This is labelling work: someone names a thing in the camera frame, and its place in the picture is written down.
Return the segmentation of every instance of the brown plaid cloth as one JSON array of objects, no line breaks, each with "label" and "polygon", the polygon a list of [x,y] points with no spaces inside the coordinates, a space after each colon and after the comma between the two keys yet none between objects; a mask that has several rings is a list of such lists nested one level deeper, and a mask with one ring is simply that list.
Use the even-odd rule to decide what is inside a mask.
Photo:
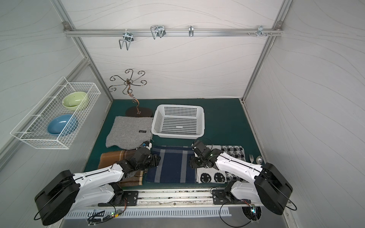
[{"label": "brown plaid cloth", "polygon": [[[121,150],[107,152],[101,155],[98,169],[110,166],[118,161],[124,159],[130,159],[133,157],[136,150]],[[142,185],[143,170],[137,171],[134,177],[130,177],[118,182],[118,185],[122,187],[138,186]]]}]

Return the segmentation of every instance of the decorative metal tree stand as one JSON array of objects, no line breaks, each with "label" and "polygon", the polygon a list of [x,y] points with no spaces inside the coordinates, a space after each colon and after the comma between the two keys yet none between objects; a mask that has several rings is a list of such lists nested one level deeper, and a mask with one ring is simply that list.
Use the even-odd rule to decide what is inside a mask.
[{"label": "decorative metal tree stand", "polygon": [[[114,92],[114,91],[116,91],[116,86],[125,85],[126,87],[123,90],[123,94],[129,95],[131,98],[133,98],[133,103],[136,103],[137,104],[136,107],[130,107],[129,109],[127,109],[126,116],[130,116],[130,117],[152,117],[153,116],[153,112],[152,112],[151,109],[144,108],[144,107],[139,107],[139,101],[133,96],[132,89],[131,89],[131,85],[135,85],[135,84],[133,84],[134,81],[140,79],[145,74],[145,72],[142,71],[142,70],[139,71],[137,74],[142,74],[142,75],[139,76],[137,79],[132,80],[133,70],[132,69],[128,69],[128,70],[125,71],[125,73],[128,74],[130,71],[132,71],[132,75],[131,75],[130,78],[127,78],[126,80],[122,79],[118,75],[111,76],[110,77],[110,80],[111,81],[115,81],[116,80],[115,77],[118,77],[118,78],[122,79],[124,81],[124,83],[123,84],[120,84],[120,85],[111,85],[111,86],[109,86],[108,90],[110,92]],[[135,85],[135,86],[144,86],[144,85],[147,84],[147,81],[146,80],[142,80],[141,83],[142,83],[141,85]]]}]

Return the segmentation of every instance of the blue bowl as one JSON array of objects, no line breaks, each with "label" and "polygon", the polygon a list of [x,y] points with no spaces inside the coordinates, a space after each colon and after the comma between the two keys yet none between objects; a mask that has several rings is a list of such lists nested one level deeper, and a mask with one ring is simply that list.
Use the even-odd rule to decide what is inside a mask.
[{"label": "blue bowl", "polygon": [[61,136],[65,136],[65,135],[72,133],[74,130],[76,130],[77,126],[78,126],[77,119],[75,117],[72,117],[71,114],[67,114],[67,115],[62,115],[57,118],[54,118],[48,124],[47,131],[49,134],[51,134],[53,136],[59,136],[61,131],[65,128],[65,130],[61,134]]}]

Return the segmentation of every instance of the ventilated metal panel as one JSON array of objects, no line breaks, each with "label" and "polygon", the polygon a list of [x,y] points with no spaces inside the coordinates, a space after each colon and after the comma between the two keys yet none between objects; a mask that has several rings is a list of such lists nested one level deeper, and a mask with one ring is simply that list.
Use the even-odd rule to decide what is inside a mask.
[{"label": "ventilated metal panel", "polygon": [[[162,217],[217,217],[220,207],[202,208],[127,208],[127,210],[117,218],[162,218]],[[114,209],[80,209],[68,213],[64,219],[84,219],[100,211],[101,216],[106,216],[114,212]],[[221,216],[231,216],[228,207],[222,207]]]}]

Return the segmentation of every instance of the plastic laundry basket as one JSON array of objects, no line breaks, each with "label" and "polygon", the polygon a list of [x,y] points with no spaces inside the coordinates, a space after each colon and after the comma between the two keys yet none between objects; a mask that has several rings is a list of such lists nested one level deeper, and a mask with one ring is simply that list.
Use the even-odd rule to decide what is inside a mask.
[{"label": "plastic laundry basket", "polygon": [[200,106],[161,104],[152,122],[152,133],[162,138],[197,139],[204,134],[204,109]]}]

